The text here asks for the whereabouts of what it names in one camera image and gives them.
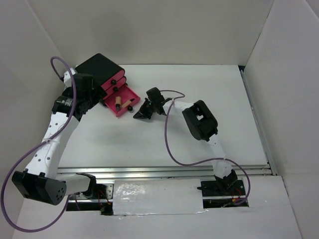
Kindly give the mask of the foundation bottle with silver pump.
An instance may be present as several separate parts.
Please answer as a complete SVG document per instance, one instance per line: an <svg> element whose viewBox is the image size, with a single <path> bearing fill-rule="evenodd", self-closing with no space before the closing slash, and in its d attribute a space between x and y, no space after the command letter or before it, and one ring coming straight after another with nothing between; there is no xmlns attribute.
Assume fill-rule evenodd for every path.
<svg viewBox="0 0 319 239"><path fill-rule="evenodd" d="M116 111L119 112L122 105L122 98L120 96L115 97L115 108Z"/></svg>

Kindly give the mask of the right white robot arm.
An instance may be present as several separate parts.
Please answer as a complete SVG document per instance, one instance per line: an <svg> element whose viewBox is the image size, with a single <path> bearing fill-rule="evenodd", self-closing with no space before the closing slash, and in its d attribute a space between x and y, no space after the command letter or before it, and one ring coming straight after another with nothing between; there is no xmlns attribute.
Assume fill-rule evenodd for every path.
<svg viewBox="0 0 319 239"><path fill-rule="evenodd" d="M185 97L185 94L172 90L179 96L174 98L165 98L161 93L163 91L154 87L147 91L147 98L133 118L138 120L150 120L154 113L165 116L164 122L164 141L166 150L170 158L180 166L196 166L206 162L212 162L214 178L217 184L217 190L222 195L228 195L234 189L234 184L238 177L230 164L230 160L225 158L224 151L218 138L218 122L212 114L206 103L198 100L194 103L180 102L179 99ZM212 151L213 157L194 163L181 163L174 158L168 144L168 119L169 116L182 118L186 124L191 136L198 141L205 141Z"/></svg>

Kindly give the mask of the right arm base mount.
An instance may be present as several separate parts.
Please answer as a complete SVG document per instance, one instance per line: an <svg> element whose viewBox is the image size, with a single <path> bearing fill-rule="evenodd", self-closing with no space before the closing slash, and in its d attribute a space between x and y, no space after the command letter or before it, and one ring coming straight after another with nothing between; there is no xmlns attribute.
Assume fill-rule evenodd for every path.
<svg viewBox="0 0 319 239"><path fill-rule="evenodd" d="M246 197L243 180L238 180L234 186L226 191L221 191L217 187L216 181L201 181L200 183L201 185L197 189L202 193L205 209L248 206L248 202L237 202Z"/></svg>

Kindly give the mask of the foundation bottle with black cap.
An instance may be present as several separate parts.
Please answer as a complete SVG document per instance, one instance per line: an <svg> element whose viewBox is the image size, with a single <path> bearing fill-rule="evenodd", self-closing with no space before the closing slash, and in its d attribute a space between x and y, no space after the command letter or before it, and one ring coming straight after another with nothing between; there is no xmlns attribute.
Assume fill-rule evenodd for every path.
<svg viewBox="0 0 319 239"><path fill-rule="evenodd" d="M124 109L126 107L128 107L135 99L130 99L130 100L127 100L126 102L124 102L122 105L121 105L121 108Z"/></svg>

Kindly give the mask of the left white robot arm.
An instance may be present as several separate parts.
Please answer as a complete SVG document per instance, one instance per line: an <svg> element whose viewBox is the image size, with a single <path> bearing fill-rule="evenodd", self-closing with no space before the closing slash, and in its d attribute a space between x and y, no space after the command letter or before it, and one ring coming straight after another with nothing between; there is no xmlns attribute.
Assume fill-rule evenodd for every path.
<svg viewBox="0 0 319 239"><path fill-rule="evenodd" d="M97 195L96 178L87 173L62 176L57 173L60 159L81 118L103 97L104 91L92 75L76 73L52 107L49 127L32 160L11 178L23 197L58 205L65 196L82 194L91 199Z"/></svg>

